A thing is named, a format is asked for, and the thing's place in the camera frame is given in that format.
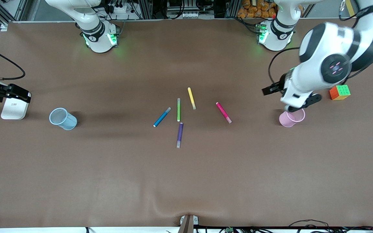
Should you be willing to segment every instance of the pink cup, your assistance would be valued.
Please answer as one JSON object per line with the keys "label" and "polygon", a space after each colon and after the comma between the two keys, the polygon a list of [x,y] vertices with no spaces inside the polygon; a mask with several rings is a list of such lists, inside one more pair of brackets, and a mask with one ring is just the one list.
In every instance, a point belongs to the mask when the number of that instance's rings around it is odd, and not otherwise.
{"label": "pink cup", "polygon": [[297,122],[303,121],[303,119],[305,119],[305,110],[303,109],[296,112],[283,112],[278,118],[280,124],[284,127],[292,127]]}

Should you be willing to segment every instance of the brown table surface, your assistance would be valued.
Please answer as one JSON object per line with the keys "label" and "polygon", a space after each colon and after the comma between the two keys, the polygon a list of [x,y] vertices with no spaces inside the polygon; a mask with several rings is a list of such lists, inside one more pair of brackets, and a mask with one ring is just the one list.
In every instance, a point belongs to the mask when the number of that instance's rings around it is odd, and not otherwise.
{"label": "brown table surface", "polygon": [[[289,47],[323,21],[301,20]],[[373,225],[373,65],[347,83],[351,97],[320,91],[284,128],[280,94],[261,92],[275,52],[234,20],[128,22],[106,54],[78,34],[73,23],[0,34],[0,52],[27,72],[12,83],[33,94],[24,120],[0,118],[0,227],[173,226],[184,214],[215,226]],[[274,78],[298,63],[296,51],[278,57]],[[0,76],[19,74],[0,58]],[[57,107],[78,118],[74,130],[50,124]]]}

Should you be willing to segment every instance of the toy cube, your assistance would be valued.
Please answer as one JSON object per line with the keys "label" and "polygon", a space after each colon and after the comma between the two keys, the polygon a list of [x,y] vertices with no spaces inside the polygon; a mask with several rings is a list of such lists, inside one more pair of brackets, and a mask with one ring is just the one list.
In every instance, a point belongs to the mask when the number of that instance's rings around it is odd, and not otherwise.
{"label": "toy cube", "polygon": [[346,99],[348,96],[351,95],[348,85],[334,86],[332,89],[330,89],[329,93],[332,100]]}

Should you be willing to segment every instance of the blue plastic cup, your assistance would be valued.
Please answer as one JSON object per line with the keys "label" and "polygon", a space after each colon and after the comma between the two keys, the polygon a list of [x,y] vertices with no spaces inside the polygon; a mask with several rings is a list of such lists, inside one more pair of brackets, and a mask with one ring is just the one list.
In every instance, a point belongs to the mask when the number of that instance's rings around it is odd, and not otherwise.
{"label": "blue plastic cup", "polygon": [[72,130],[77,125],[77,118],[71,115],[64,108],[56,108],[50,113],[50,122],[65,130]]}

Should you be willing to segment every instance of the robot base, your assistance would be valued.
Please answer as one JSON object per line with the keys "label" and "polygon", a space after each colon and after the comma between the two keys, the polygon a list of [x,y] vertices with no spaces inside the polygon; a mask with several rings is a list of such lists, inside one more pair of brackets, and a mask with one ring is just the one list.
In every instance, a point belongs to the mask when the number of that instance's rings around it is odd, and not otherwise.
{"label": "robot base", "polygon": [[109,21],[102,21],[105,24],[105,32],[99,37],[97,42],[86,39],[87,47],[91,48],[93,52],[105,53],[113,47],[118,47],[120,28]]}
{"label": "robot base", "polygon": [[279,40],[277,36],[271,31],[271,22],[264,21],[260,23],[260,35],[257,37],[258,43],[262,44],[266,49],[272,51],[283,50],[288,43],[290,43],[293,32],[284,40]]}
{"label": "robot base", "polygon": [[28,103],[14,98],[7,98],[3,111],[1,112],[1,118],[4,120],[21,120],[25,117],[27,113]]}

